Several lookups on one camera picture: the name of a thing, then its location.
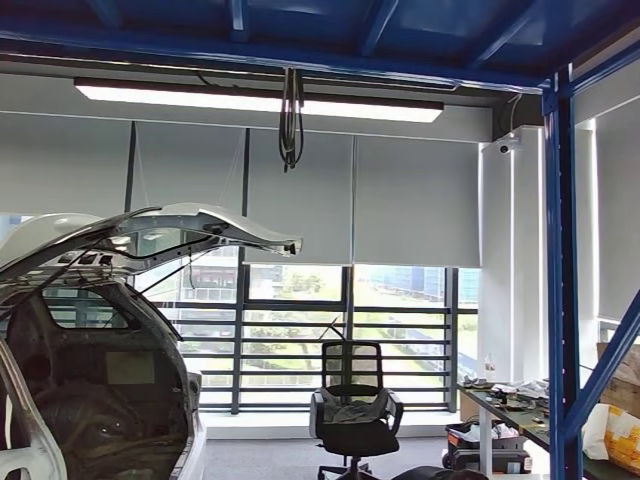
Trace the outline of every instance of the mesh chair back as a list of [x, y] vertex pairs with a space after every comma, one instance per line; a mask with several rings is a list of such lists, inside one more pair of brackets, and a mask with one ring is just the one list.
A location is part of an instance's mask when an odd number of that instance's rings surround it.
[[322, 386], [336, 396], [375, 397], [383, 388], [380, 344], [353, 340], [323, 343]]

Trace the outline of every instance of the gray cloth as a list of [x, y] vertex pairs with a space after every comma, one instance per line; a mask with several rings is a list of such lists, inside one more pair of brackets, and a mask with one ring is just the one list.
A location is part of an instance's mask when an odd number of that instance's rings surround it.
[[373, 401], [367, 403], [355, 400], [343, 404], [340, 397], [329, 393], [327, 389], [320, 390], [325, 400], [325, 423], [371, 423], [386, 417], [386, 405], [389, 394], [386, 389]]

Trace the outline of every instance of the chair armrest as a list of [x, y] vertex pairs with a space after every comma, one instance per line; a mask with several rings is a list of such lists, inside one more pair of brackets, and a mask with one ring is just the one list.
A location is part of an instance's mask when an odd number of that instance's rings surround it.
[[311, 396], [311, 406], [309, 417], [309, 434], [311, 438], [322, 438], [325, 424], [325, 399], [319, 390]]
[[395, 437], [398, 433], [398, 429], [400, 428], [400, 421], [402, 420], [402, 414], [405, 413], [405, 405], [392, 390], [387, 390], [386, 393], [389, 397], [386, 402], [386, 411], [393, 417], [391, 433]]

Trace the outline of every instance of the chair base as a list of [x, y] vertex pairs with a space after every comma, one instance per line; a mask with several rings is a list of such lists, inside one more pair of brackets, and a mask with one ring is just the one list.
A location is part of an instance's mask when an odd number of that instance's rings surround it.
[[318, 469], [318, 480], [326, 480], [325, 472], [340, 475], [337, 480], [379, 480], [371, 474], [368, 463], [358, 465], [360, 459], [353, 457], [349, 467], [322, 466]]

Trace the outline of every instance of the floor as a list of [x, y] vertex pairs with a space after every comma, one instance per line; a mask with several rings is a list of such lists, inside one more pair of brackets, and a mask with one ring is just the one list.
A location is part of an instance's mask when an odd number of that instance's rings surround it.
[[[313, 440], [210, 440], [205, 480], [315, 480], [319, 465], [342, 465], [342, 458]], [[391, 479], [418, 465], [441, 465], [447, 440], [401, 438], [400, 451], [368, 459], [374, 474]]]

